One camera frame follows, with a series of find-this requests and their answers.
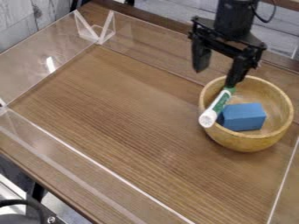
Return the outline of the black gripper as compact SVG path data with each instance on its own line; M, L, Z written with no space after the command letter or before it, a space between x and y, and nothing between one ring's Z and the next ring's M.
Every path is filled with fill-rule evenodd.
M252 68L257 68L268 44L254 36L252 32L240 37L226 35L214 28L214 21L194 16L192 18L192 40L193 68L197 73L202 72L212 62L212 52L226 55L234 59L226 79L226 88L234 88Z

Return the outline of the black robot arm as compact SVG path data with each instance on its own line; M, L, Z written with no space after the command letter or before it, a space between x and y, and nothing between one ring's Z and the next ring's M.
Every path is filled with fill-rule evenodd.
M192 62L197 73L212 63L212 52L233 58L225 87L234 88L246 78L252 68L257 69L268 44L250 37L258 0L220 0L213 25L198 16L192 18Z

